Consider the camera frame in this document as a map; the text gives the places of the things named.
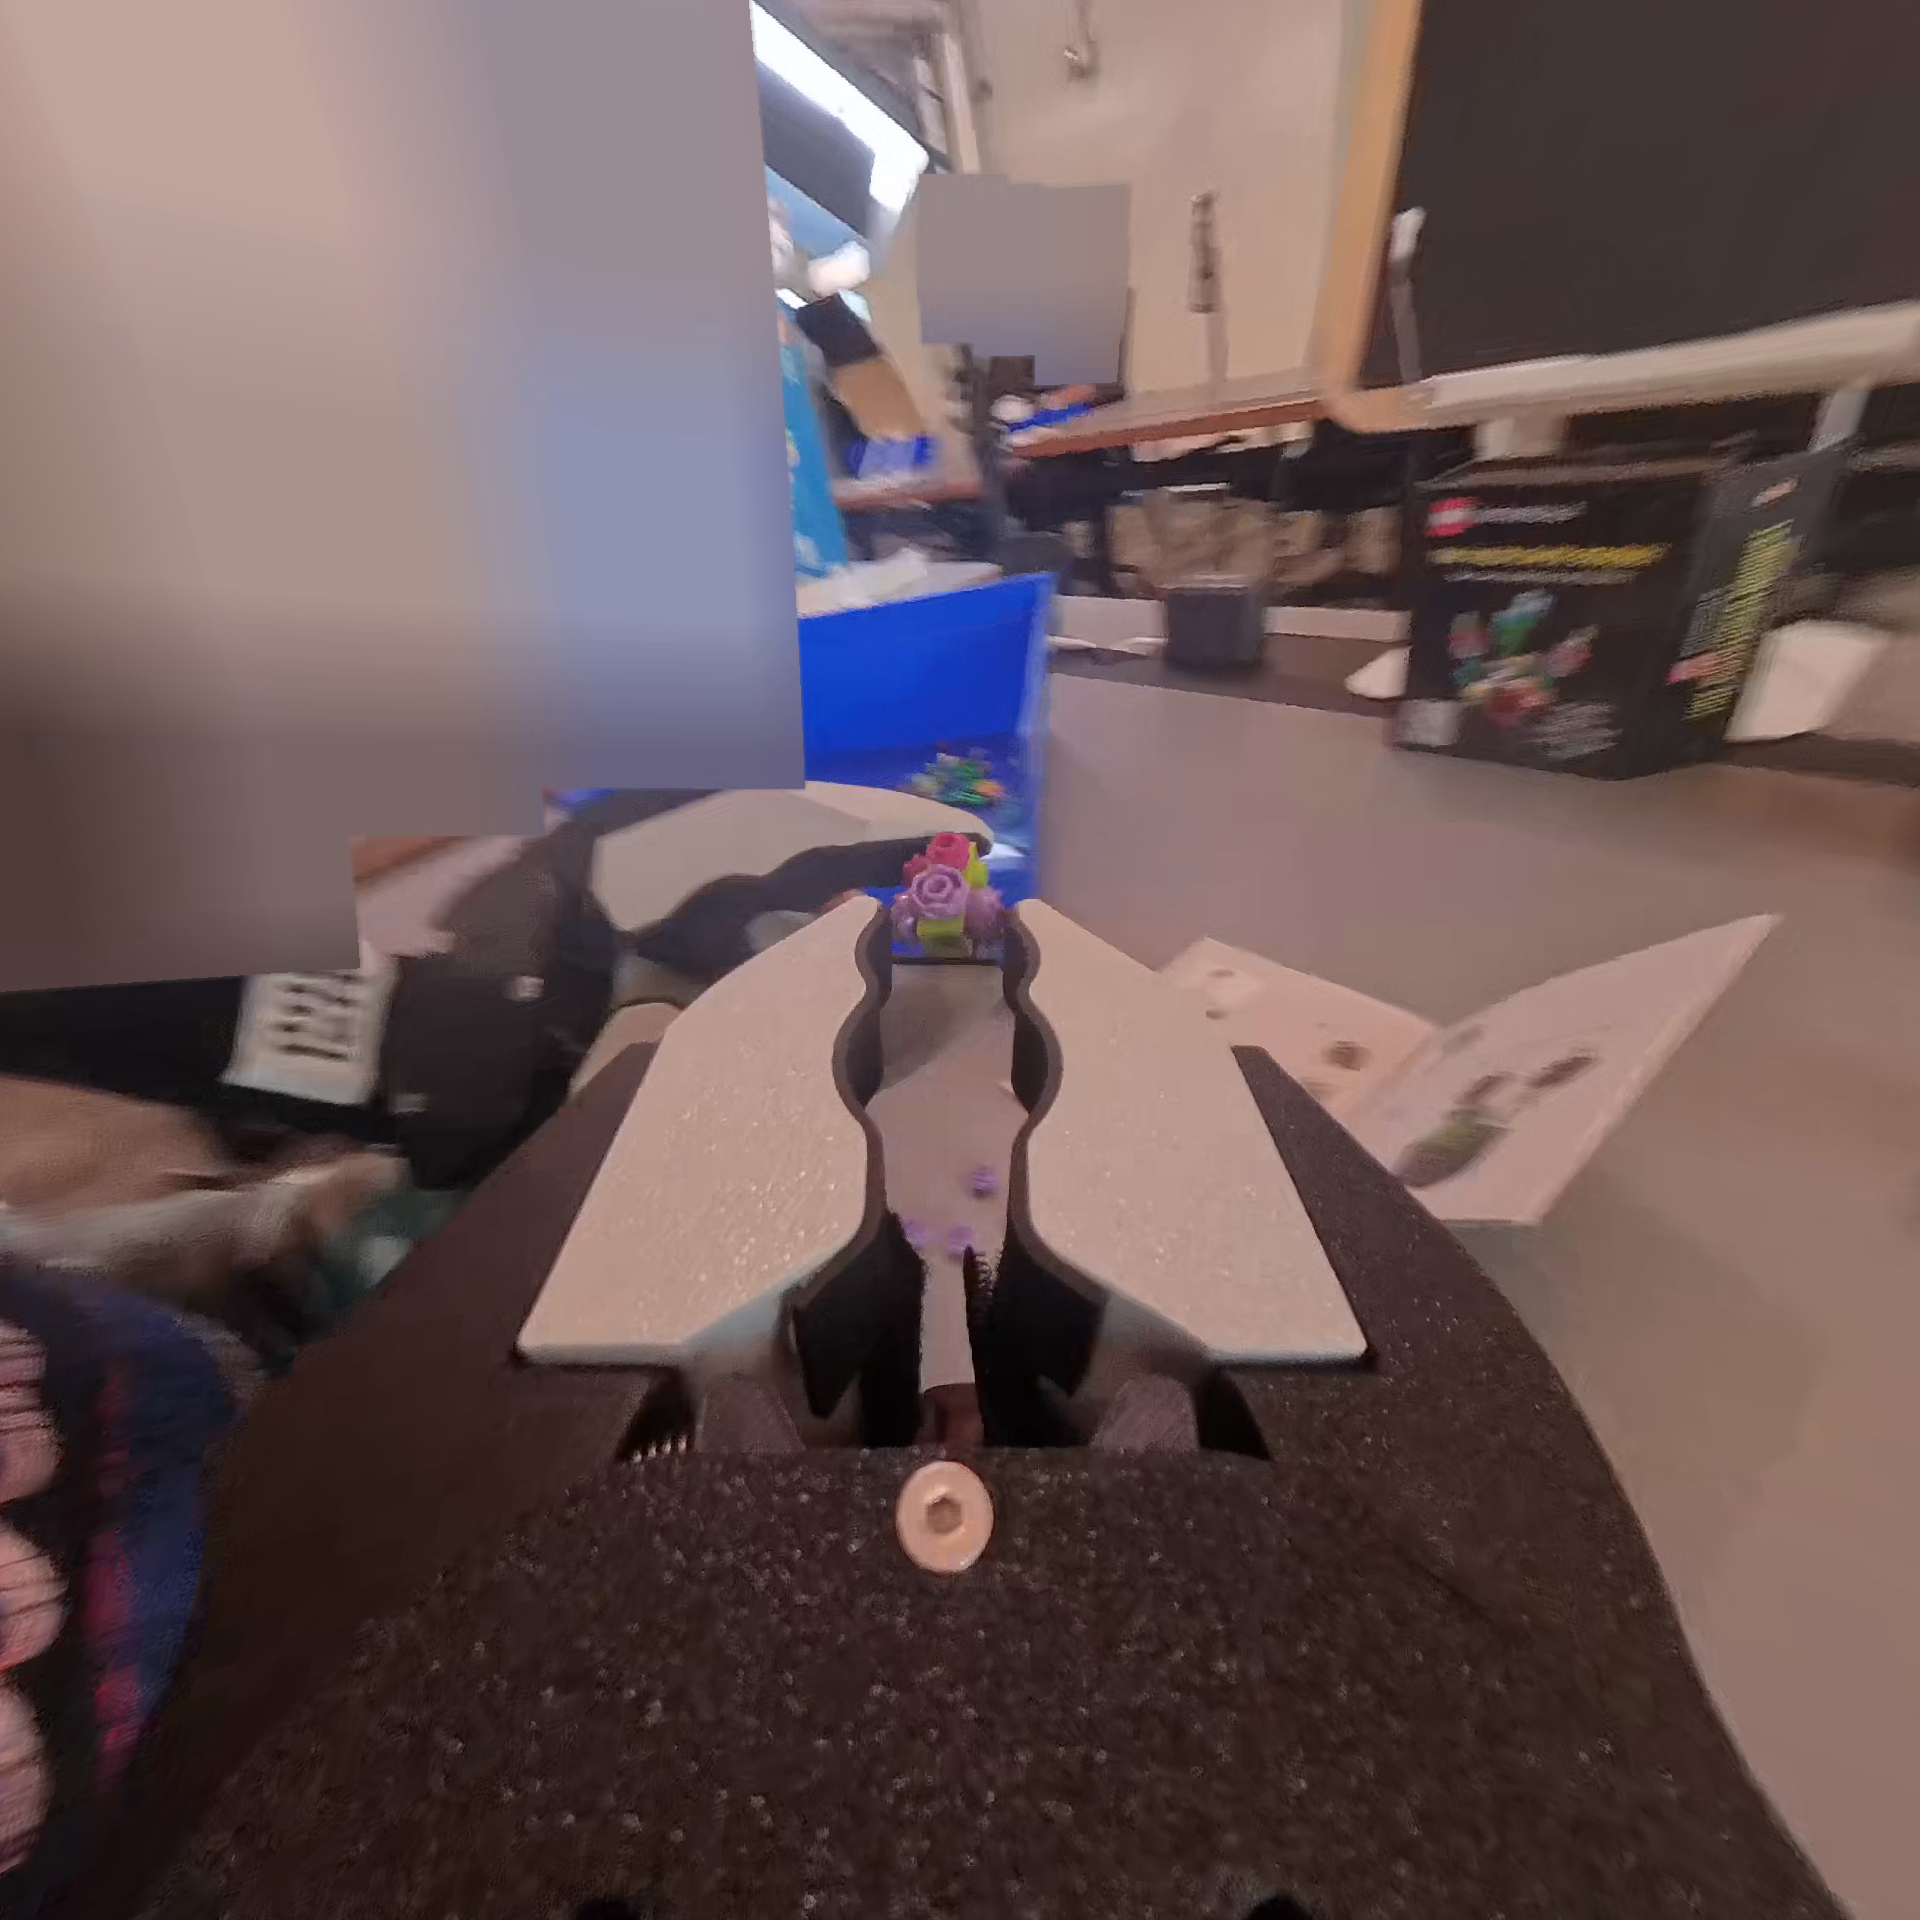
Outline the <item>wooden table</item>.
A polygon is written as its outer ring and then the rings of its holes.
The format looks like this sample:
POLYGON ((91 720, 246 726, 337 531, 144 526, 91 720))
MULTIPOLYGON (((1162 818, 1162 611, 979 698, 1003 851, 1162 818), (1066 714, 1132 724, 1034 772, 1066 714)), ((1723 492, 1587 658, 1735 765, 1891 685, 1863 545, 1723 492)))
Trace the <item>wooden table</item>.
POLYGON ((1009 432, 1003 446, 1020 460, 1046 461, 1110 448, 1220 442, 1319 418, 1329 418, 1329 402, 1308 372, 1287 371, 1177 390, 1132 390, 1124 400, 1059 424, 1023 426, 1009 432))

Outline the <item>white instruction booklet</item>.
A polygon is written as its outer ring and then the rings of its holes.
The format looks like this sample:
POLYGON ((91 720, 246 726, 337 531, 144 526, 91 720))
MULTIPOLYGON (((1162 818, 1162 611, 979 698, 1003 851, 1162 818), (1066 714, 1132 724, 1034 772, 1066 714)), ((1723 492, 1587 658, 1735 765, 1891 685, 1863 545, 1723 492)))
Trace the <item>white instruction booklet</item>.
POLYGON ((1426 1211, 1540 1226, 1762 949, 1753 916, 1624 954, 1451 1024, 1214 940, 1162 970, 1234 1048, 1265 1051, 1426 1211))

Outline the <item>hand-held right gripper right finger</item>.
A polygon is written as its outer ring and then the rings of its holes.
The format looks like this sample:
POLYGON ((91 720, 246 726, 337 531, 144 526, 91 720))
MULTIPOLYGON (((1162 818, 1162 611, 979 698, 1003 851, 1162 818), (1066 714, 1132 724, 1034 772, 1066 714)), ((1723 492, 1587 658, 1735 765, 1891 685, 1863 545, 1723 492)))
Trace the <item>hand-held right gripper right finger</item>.
POLYGON ((1059 908, 1007 928, 1024 1121, 992 1275, 992 1363, 1067 1403, 1134 1376, 1350 1370, 1347 1290, 1206 1005, 1059 908))

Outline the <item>grey desk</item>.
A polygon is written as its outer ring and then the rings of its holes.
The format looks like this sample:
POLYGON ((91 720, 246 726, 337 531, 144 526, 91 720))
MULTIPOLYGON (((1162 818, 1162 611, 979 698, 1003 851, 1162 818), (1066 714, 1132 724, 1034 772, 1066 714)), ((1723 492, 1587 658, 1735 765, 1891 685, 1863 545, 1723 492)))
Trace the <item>grey desk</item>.
POLYGON ((1915 1915, 1915 792, 1395 753, 1367 710, 1066 658, 1048 901, 1449 1024, 1697 928, 1758 958, 1547 1221, 1473 1249, 1638 1507, 1697 1664, 1854 1915, 1915 1915))

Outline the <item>black glossy cardboard box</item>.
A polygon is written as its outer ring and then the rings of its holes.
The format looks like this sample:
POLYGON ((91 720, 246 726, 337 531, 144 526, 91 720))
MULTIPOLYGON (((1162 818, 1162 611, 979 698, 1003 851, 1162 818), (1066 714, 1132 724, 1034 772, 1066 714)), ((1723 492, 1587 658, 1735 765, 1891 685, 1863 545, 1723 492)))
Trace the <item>black glossy cardboard box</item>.
POLYGON ((1401 753, 1602 781, 1721 754, 1844 451, 1474 461, 1422 483, 1401 753))

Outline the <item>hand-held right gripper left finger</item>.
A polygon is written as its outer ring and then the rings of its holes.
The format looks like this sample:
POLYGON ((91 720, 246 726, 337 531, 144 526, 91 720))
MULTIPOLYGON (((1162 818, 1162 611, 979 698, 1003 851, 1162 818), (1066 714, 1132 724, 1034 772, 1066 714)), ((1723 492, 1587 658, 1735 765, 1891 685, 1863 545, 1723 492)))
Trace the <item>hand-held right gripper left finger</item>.
POLYGON ((524 1363, 848 1402, 911 1334, 870 1115, 889 987, 889 920, 858 896, 675 1017, 520 1328, 524 1363))

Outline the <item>blue plastic bin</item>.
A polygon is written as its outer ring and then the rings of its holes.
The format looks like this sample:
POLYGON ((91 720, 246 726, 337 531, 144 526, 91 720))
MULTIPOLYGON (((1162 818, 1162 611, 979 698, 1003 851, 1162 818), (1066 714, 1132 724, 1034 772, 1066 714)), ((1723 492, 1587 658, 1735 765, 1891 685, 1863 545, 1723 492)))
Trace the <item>blue plastic bin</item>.
MULTIPOLYGON (((1011 797, 979 811, 1007 906, 1041 892, 1051 579, 1030 574, 801 619, 802 761, 810 781, 904 789, 935 753, 992 757, 1011 797)), ((694 801, 719 792, 620 789, 571 804, 554 838, 586 873, 587 809, 615 794, 694 801)))

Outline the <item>person's dark clothing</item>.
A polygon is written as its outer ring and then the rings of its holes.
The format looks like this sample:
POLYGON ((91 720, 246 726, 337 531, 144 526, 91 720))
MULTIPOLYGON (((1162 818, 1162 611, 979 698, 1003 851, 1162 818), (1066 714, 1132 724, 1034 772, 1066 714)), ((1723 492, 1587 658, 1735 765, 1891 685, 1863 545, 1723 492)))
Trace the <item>person's dark clothing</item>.
POLYGON ((208 1462, 262 1381, 212 1322, 6 1258, 6 1915, 51 1915, 198 1614, 208 1462))

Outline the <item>black board on white stand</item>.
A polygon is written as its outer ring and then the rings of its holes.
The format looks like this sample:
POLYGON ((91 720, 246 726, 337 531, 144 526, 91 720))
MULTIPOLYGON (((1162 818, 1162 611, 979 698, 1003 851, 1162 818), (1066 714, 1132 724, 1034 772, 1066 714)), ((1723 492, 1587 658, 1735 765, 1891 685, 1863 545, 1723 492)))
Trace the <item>black board on white stand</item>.
POLYGON ((1843 489, 1915 382, 1915 5, 1360 12, 1311 356, 1343 428, 1468 430, 1466 465, 1838 446, 1843 489))

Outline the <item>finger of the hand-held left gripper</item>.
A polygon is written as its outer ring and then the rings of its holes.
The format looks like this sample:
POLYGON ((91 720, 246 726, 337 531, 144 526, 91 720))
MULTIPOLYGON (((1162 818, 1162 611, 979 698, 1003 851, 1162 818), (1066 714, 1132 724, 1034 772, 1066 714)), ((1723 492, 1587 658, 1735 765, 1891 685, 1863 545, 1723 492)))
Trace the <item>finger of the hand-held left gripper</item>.
POLYGON ((934 834, 972 834, 987 868, 995 851, 977 811, 835 781, 694 801, 615 794, 592 804, 586 822, 587 898, 618 933, 646 940, 660 928, 763 940, 827 920, 852 896, 870 898, 894 934, 889 908, 904 866, 934 834))

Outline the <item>person's left forearm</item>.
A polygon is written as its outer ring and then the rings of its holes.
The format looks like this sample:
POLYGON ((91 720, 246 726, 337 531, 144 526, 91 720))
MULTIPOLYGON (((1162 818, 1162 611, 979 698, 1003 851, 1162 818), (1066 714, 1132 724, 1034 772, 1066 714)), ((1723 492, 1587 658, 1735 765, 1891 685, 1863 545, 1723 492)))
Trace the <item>person's left forearm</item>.
POLYGON ((402 1178, 386 1148, 273 1126, 236 1144, 185 1108, 3 1082, 6 1259, 193 1313, 298 1290, 402 1178))

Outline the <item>purple yellow flower assembly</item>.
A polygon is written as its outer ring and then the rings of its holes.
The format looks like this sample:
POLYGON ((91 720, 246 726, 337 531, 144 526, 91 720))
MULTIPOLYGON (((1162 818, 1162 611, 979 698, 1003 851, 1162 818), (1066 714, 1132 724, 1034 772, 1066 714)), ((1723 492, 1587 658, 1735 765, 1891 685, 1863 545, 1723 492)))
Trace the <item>purple yellow flower assembly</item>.
POLYGON ((904 865, 900 884, 889 908, 894 928, 894 954, 900 958, 918 958, 922 962, 937 962, 927 958, 912 945, 912 908, 908 906, 908 898, 958 896, 962 890, 972 892, 969 931, 974 933, 974 955, 964 962, 983 965, 995 960, 1002 954, 1007 901, 1002 898, 1002 892, 992 884, 987 857, 982 853, 977 838, 968 832, 956 830, 934 834, 927 842, 927 846, 920 849, 904 865))

